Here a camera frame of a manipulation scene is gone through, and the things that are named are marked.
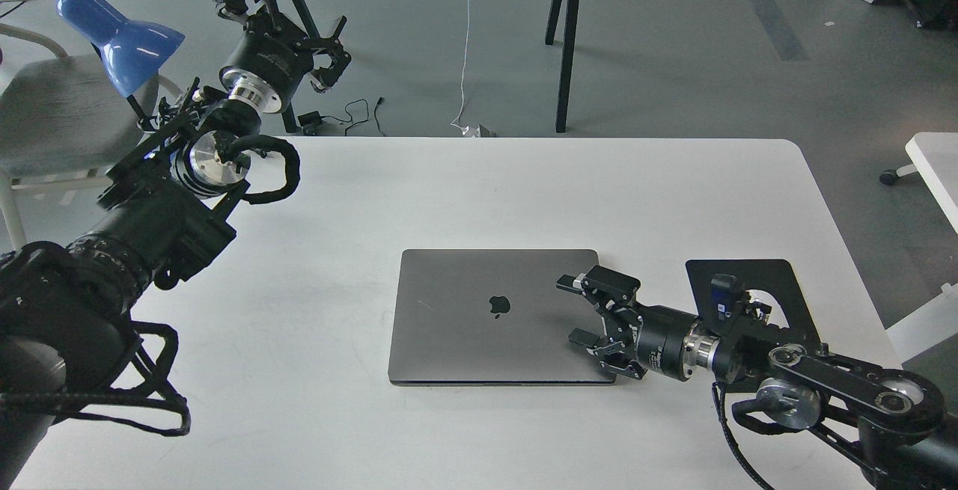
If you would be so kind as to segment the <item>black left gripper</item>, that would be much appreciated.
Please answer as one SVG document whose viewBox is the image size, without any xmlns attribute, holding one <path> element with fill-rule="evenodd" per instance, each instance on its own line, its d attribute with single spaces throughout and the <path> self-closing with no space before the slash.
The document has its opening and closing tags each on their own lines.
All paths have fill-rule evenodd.
<svg viewBox="0 0 958 490">
<path fill-rule="evenodd" d="M 258 81 L 260 111 L 284 111 L 309 72 L 309 84 L 324 94 L 338 83 L 352 61 L 340 34 L 348 19 L 339 16 L 328 37 L 307 34 L 278 12 L 277 0 L 216 0 L 216 15 L 242 24 L 244 33 L 219 72 L 220 84 L 232 91 L 242 79 Z M 314 68 L 314 58 L 329 65 Z"/>
</svg>

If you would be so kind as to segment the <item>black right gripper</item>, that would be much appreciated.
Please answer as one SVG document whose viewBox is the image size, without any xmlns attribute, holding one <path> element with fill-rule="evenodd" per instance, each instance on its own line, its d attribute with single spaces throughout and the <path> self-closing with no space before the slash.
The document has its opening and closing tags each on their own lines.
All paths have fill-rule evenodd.
<svg viewBox="0 0 958 490">
<path fill-rule="evenodd" d="M 585 348 L 599 367 L 641 380 L 647 371 L 685 382 L 698 367 L 711 370 L 721 340 L 696 315 L 663 306 L 637 305 L 639 279 L 592 266 L 576 276 L 562 275 L 555 288 L 584 296 L 603 308 L 603 336 L 576 328 L 568 340 Z"/>
</svg>

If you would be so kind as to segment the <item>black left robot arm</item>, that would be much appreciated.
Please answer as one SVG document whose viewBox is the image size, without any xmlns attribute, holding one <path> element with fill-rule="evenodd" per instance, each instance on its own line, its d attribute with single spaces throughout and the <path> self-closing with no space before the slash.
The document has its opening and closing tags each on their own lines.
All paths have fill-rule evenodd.
<svg viewBox="0 0 958 490">
<path fill-rule="evenodd" d="M 2 256 L 2 484 L 9 487 L 52 425 L 100 420 L 90 405 L 151 408 L 180 418 L 187 400 L 168 380 L 177 331 L 138 322 L 150 285 L 168 291 L 206 268 L 236 237 L 240 201 L 274 203 L 298 188 L 301 160 L 287 140 L 261 135 L 261 118 L 293 119 L 308 79 L 328 91 L 350 64 L 346 24 L 316 30 L 305 0 L 220 0 L 243 35 L 220 70 L 222 88 L 194 83 L 160 126 L 106 174 L 105 218 L 69 245 L 37 241 Z"/>
</svg>

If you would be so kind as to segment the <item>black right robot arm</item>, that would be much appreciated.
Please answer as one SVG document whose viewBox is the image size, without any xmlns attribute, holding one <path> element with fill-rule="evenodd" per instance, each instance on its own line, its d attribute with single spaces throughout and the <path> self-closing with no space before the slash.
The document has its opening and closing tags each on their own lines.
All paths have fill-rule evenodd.
<svg viewBox="0 0 958 490">
<path fill-rule="evenodd" d="M 555 285 L 584 296 L 602 317 L 602 334 L 575 329 L 569 336 L 602 370 L 633 379 L 653 371 L 682 382 L 699 367 L 712 372 L 724 438 L 760 488 L 769 483 L 742 454 L 729 418 L 759 435 L 810 432 L 876 489 L 956 487 L 956 416 L 937 385 L 769 323 L 769 306 L 736 276 L 715 275 L 710 303 L 695 315 L 640 303 L 638 279 L 605 266 L 562 275 Z"/>
</svg>

